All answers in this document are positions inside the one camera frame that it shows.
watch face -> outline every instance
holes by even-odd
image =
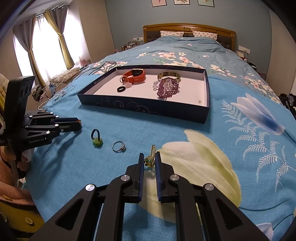
[[[133,76],[139,76],[141,74],[143,74],[143,69],[132,69],[131,70]]]

gold bracelet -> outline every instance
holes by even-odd
[[[144,159],[145,166],[153,167],[155,164],[155,145],[151,147],[151,154]]]
[[[181,76],[175,72],[164,72],[164,73],[161,73],[157,76],[157,79],[161,79],[162,77],[167,77],[167,76],[173,76],[173,77],[176,77],[174,80],[176,80],[178,83],[181,82]]]

silver ring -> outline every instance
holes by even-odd
[[[114,150],[114,145],[115,145],[116,143],[122,143],[122,146],[121,146],[118,150]],[[126,146],[125,146],[124,142],[122,142],[122,141],[116,141],[116,142],[114,142],[113,145],[112,145],[112,150],[113,150],[114,152],[121,152],[121,151],[123,152],[123,151],[126,150]]]

wooden headboard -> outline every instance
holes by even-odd
[[[217,41],[227,49],[235,50],[235,32],[213,26],[192,23],[162,23],[143,26],[144,42],[148,43],[160,38],[160,31],[184,32],[184,37],[193,37],[192,31],[218,34]]]

orange smartwatch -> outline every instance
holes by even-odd
[[[145,70],[143,69],[132,69],[126,72],[121,78],[120,82],[127,83],[130,82],[131,84],[139,83],[144,81],[146,78]]]

